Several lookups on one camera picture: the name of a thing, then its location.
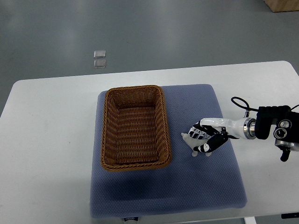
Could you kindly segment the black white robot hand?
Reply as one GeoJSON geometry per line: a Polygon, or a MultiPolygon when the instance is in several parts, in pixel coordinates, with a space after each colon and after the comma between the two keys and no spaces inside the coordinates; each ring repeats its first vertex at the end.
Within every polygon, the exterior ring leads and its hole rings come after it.
{"type": "Polygon", "coordinates": [[[221,147],[229,139],[251,139],[250,124],[252,122],[255,122],[255,120],[251,118],[239,120],[203,118],[194,124],[187,134],[199,140],[208,139],[207,143],[194,148],[194,151],[210,156],[213,151],[221,147]]]}

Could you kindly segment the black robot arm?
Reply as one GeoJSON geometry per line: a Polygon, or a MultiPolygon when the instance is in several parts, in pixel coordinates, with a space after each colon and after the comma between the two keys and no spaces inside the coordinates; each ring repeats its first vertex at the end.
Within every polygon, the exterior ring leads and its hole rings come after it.
{"type": "Polygon", "coordinates": [[[250,118],[243,125],[243,132],[247,139],[266,140],[275,126],[273,137],[275,146],[282,151],[280,160],[286,162],[291,151],[299,150],[299,114],[294,109],[284,106],[261,106],[258,109],[245,107],[245,117],[250,111],[257,112],[256,118],[250,118]]]}

